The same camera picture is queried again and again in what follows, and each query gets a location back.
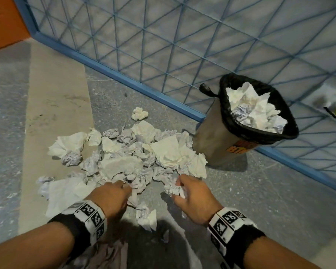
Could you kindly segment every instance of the trash can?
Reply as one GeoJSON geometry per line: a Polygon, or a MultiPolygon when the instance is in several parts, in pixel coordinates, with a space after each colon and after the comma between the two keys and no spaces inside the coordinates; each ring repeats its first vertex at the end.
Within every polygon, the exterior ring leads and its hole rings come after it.
{"type": "Polygon", "coordinates": [[[246,76],[229,73],[220,78],[219,87],[218,94],[214,94],[204,83],[199,87],[202,93],[216,98],[207,117],[193,137],[193,149],[197,153],[204,153],[210,166],[224,165],[260,145],[292,140],[299,135],[299,129],[288,105],[272,86],[246,76]],[[236,90],[245,82],[249,82],[258,95],[270,92],[268,103],[280,110],[279,115],[287,120],[282,134],[245,126],[233,117],[226,88],[236,90]]]}

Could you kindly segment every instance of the orange wall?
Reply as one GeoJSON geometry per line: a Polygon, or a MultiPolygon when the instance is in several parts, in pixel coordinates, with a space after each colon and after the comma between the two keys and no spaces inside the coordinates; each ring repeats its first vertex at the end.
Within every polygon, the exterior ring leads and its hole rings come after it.
{"type": "Polygon", "coordinates": [[[0,0],[0,48],[29,36],[13,0],[0,0]]]}

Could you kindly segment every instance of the terrazzo floor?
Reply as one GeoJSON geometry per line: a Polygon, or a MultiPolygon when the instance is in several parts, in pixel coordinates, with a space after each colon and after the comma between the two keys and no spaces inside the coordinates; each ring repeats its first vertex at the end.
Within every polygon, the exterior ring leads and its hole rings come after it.
{"type": "MultiPolygon", "coordinates": [[[[18,234],[30,48],[31,42],[23,41],[0,50],[0,243],[18,234]]],[[[196,121],[89,67],[84,72],[99,131],[132,126],[130,115],[139,106],[156,128],[195,132],[196,121]]],[[[224,206],[245,212],[272,239],[312,259],[336,237],[336,191],[255,151],[226,170],[207,168],[205,182],[224,206]]],[[[156,233],[132,224],[130,210],[120,225],[129,242],[128,268],[219,268],[222,259],[204,228],[182,219],[162,191],[152,183],[141,195],[157,209],[156,233]],[[170,242],[163,244],[159,236],[166,228],[170,242]]]]}

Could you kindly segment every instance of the black trash bag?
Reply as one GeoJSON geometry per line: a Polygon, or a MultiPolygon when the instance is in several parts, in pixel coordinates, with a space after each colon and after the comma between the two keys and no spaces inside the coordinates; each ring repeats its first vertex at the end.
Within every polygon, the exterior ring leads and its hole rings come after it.
{"type": "Polygon", "coordinates": [[[243,140],[259,143],[262,145],[273,144],[280,140],[293,140],[298,137],[299,128],[297,127],[295,118],[291,114],[290,108],[281,97],[280,93],[272,86],[246,76],[229,73],[220,78],[219,87],[220,88],[218,94],[213,93],[210,88],[204,83],[200,85],[199,90],[207,96],[219,98],[223,123],[225,127],[234,135],[240,137],[243,140]],[[279,115],[287,120],[287,124],[285,125],[282,134],[263,131],[249,126],[245,126],[239,123],[233,117],[230,109],[228,95],[226,94],[225,89],[229,87],[233,90],[236,90],[237,88],[241,87],[245,82],[249,82],[251,85],[253,85],[258,95],[263,95],[267,92],[270,93],[268,103],[273,104],[277,110],[280,110],[281,112],[279,113],[279,115]]]}

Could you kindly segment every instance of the label on trash can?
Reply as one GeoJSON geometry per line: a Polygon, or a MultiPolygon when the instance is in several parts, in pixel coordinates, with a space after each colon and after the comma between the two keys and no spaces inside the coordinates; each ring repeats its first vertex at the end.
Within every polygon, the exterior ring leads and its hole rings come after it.
{"type": "Polygon", "coordinates": [[[244,154],[256,146],[258,146],[257,143],[239,140],[234,145],[230,146],[227,151],[234,154],[244,154]]]}

